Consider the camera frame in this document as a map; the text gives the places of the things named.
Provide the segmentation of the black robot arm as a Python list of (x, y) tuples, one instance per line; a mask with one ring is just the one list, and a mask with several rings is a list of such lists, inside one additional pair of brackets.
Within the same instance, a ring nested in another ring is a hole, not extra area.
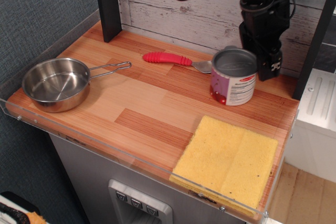
[(266, 81), (280, 74), (281, 35), (290, 27), (295, 0), (240, 0), (243, 22), (239, 25), (244, 49), (257, 57), (259, 79)]

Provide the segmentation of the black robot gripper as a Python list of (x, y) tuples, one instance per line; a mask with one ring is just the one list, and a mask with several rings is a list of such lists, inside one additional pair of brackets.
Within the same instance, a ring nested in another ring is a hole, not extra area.
[(258, 6), (241, 4), (241, 11), (241, 43), (257, 54), (259, 80), (278, 77), (282, 64), (280, 36), (290, 26), (290, 0), (270, 0)]

